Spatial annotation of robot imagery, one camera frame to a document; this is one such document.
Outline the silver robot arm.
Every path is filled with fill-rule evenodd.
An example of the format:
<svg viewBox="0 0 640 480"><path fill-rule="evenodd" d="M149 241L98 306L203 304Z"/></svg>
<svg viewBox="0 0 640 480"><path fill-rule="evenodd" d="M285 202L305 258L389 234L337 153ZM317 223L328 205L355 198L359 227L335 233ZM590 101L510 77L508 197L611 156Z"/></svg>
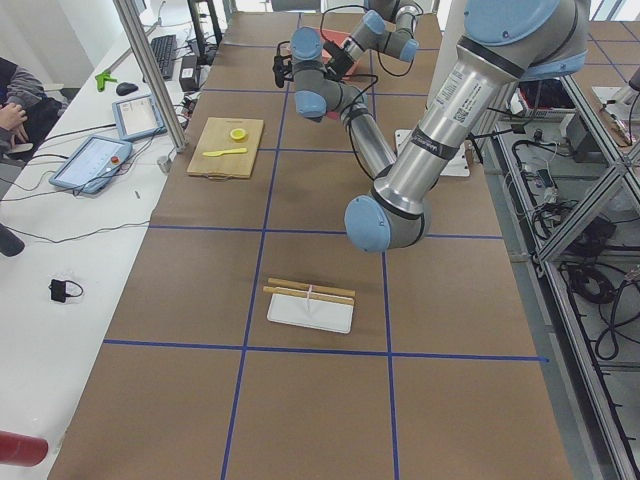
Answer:
<svg viewBox="0 0 640 480"><path fill-rule="evenodd" d="M364 15L340 43L324 34L324 50L329 54L327 73L342 80L369 50L411 65L419 49L415 39L418 19L424 9L417 1L364 1Z"/></svg>
<svg viewBox="0 0 640 480"><path fill-rule="evenodd" d="M419 6L369 1L359 24L324 61L320 34L302 27L290 41L291 75L299 115L318 121L336 113L372 177L369 193L347 206L349 240L366 252L420 241L431 218L427 192L456 156L497 93L516 81L561 77L586 59L590 5L586 1L469 1L462 10L457 59L405 147L394 152L369 111L364 93L343 76L373 50L411 61Z"/></svg>

